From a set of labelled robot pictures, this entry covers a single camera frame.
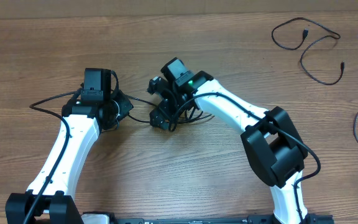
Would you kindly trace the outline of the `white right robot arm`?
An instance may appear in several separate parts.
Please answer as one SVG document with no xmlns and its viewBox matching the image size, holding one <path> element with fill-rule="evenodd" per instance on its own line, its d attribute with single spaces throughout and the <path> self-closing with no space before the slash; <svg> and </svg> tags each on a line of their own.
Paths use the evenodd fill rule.
<svg viewBox="0 0 358 224">
<path fill-rule="evenodd" d="M 161 69 L 162 76 L 149 81 L 147 91 L 161 102 L 150 112 L 150 125 L 174 131 L 179 117 L 198 109 L 222 119 L 241 135 L 255 175 L 270 187 L 274 223 L 306 223 L 299 181 L 308 151 L 287 112 L 254 106 L 226 90 L 213 76 L 193 73 L 173 58 Z"/>
</svg>

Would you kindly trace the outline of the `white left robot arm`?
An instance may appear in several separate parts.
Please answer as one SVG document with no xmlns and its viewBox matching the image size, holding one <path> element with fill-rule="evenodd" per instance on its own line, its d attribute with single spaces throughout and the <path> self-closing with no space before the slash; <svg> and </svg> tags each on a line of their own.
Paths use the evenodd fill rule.
<svg viewBox="0 0 358 224">
<path fill-rule="evenodd" d="M 54 116 L 61 121 L 57 139 L 37 177 L 23 193 L 10 194 L 6 206 L 9 224 L 36 223 L 42 214 L 48 223 L 114 223 L 113 214 L 86 212 L 75 205 L 76 186 L 92 145 L 103 131 L 118 128 L 133 108 L 119 89 L 115 71 L 86 68 L 84 82 Z"/>
</svg>

